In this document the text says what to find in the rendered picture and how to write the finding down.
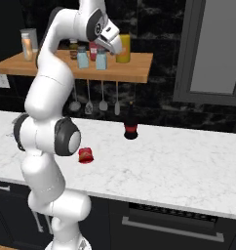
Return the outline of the dark brown jar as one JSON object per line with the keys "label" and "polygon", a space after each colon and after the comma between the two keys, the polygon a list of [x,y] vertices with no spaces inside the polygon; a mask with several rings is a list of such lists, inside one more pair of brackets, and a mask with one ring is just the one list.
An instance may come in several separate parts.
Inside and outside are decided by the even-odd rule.
{"label": "dark brown jar", "polygon": [[77,59],[78,44],[76,40],[71,40],[69,44],[69,54],[72,60]]}

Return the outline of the tan glass shaker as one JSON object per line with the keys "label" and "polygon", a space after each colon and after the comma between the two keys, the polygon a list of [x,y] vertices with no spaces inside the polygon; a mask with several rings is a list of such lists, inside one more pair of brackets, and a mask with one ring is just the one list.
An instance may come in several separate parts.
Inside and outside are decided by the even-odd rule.
{"label": "tan glass shaker", "polygon": [[21,44],[23,49],[24,58],[31,62],[33,58],[31,39],[28,33],[23,33],[21,35]]}

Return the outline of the grey framed window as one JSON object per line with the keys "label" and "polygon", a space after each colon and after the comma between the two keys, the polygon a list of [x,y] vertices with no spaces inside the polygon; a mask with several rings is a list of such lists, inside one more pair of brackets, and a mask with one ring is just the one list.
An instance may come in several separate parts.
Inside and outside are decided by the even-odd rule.
{"label": "grey framed window", "polygon": [[186,0],[173,100],[236,106],[236,0]]}

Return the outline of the hanging metal ladle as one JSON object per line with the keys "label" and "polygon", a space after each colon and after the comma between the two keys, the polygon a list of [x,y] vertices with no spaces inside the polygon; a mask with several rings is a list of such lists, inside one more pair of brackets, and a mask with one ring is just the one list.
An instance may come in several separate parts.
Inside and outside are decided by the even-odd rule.
{"label": "hanging metal ladle", "polygon": [[69,108],[71,111],[76,112],[81,108],[81,104],[77,99],[76,87],[73,87],[72,97],[73,97],[73,101],[70,103]]}

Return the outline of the dark condiment bottle red label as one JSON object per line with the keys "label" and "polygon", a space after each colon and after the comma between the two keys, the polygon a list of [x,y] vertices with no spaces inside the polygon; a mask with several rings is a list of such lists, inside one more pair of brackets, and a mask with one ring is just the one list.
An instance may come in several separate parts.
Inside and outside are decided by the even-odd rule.
{"label": "dark condiment bottle red label", "polygon": [[138,122],[134,115],[133,103],[129,104],[128,113],[124,122],[125,133],[124,137],[128,140],[134,140],[138,137]]}

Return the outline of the wooden wall shelf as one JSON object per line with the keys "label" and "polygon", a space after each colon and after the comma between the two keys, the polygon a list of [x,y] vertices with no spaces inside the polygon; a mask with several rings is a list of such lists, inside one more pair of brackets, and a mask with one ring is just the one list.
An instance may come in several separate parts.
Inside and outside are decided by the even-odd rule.
{"label": "wooden wall shelf", "polygon": [[[68,50],[57,50],[56,56],[71,68],[76,79],[146,83],[151,67],[152,53],[131,53],[128,63],[118,63],[114,56],[107,54],[107,70],[96,70],[96,63],[89,62],[89,67],[79,69],[77,62],[69,56]],[[35,76],[35,61],[27,62],[23,53],[14,55],[0,62],[0,73],[10,75]]]}

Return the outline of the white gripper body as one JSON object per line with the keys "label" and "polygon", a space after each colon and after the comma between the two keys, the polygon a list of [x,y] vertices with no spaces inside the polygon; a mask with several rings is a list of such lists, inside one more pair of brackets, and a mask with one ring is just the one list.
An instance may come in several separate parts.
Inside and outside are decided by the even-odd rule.
{"label": "white gripper body", "polygon": [[97,39],[97,43],[114,55],[122,52],[122,42],[118,33],[103,32]]}

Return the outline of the dark drawer front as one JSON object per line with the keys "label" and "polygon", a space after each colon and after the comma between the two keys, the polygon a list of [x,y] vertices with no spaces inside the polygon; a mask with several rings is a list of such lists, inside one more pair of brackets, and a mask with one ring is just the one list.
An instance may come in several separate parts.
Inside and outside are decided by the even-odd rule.
{"label": "dark drawer front", "polygon": [[0,182],[0,187],[11,187],[11,191],[0,190],[0,203],[10,200],[12,202],[27,202],[27,197],[30,193],[30,188],[24,185]]}

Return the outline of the white wall outlet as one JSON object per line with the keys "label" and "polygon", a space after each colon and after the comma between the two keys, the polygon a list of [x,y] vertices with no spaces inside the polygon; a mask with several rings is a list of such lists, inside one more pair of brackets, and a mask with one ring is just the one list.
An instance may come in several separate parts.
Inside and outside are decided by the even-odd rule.
{"label": "white wall outlet", "polygon": [[6,74],[0,74],[0,87],[10,89],[10,83]]}

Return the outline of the pale blue shaker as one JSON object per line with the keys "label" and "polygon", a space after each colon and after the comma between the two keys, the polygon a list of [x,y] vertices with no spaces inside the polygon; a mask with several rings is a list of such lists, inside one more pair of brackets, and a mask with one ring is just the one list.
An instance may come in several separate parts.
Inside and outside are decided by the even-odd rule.
{"label": "pale blue shaker", "polygon": [[77,50],[77,63],[80,69],[89,67],[89,59],[85,46],[79,46]]}
{"label": "pale blue shaker", "polygon": [[97,50],[96,69],[97,70],[106,70],[107,69],[106,52],[103,48],[98,48],[98,50]]}

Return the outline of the black dishwasher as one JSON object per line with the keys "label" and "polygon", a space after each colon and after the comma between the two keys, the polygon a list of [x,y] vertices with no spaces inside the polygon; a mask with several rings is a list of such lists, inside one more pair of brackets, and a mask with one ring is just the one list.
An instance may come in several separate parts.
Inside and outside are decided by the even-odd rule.
{"label": "black dishwasher", "polygon": [[[195,212],[125,201],[109,201],[111,250],[229,250],[236,235],[236,221]],[[131,221],[208,235],[220,232],[223,242],[192,238],[151,229],[124,226]]]}

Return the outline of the yellow condiment bottle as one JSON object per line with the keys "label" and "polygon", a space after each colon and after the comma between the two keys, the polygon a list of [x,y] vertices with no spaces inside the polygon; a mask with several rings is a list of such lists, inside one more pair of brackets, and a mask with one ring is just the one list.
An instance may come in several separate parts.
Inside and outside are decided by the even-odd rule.
{"label": "yellow condiment bottle", "polygon": [[129,34],[120,35],[122,52],[116,56],[118,63],[128,63],[131,59],[131,37]]}

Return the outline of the dark cabinet door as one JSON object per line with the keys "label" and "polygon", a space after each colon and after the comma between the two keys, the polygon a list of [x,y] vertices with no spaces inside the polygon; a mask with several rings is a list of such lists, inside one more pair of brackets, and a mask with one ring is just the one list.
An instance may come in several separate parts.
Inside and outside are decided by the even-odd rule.
{"label": "dark cabinet door", "polygon": [[19,250],[44,250],[52,241],[46,220],[39,213],[43,233],[38,231],[33,214],[24,202],[7,200],[0,203],[0,221],[11,245]]}

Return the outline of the hanging slotted metal spatula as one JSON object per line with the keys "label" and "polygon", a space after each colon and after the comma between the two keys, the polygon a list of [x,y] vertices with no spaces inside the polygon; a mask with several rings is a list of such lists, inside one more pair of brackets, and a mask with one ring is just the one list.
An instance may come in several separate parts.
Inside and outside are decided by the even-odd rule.
{"label": "hanging slotted metal spatula", "polygon": [[85,114],[92,114],[93,113],[93,104],[91,102],[91,92],[90,92],[90,82],[89,79],[87,79],[87,87],[88,87],[88,101],[85,106]]}

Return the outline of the hanging narrow metal spatula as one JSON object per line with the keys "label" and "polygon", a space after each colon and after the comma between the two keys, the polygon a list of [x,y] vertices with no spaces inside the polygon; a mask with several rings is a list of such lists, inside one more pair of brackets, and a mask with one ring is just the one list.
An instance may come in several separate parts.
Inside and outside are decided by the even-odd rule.
{"label": "hanging narrow metal spatula", "polygon": [[115,115],[120,114],[120,104],[119,104],[119,84],[118,81],[116,81],[116,102],[114,107],[114,113]]}

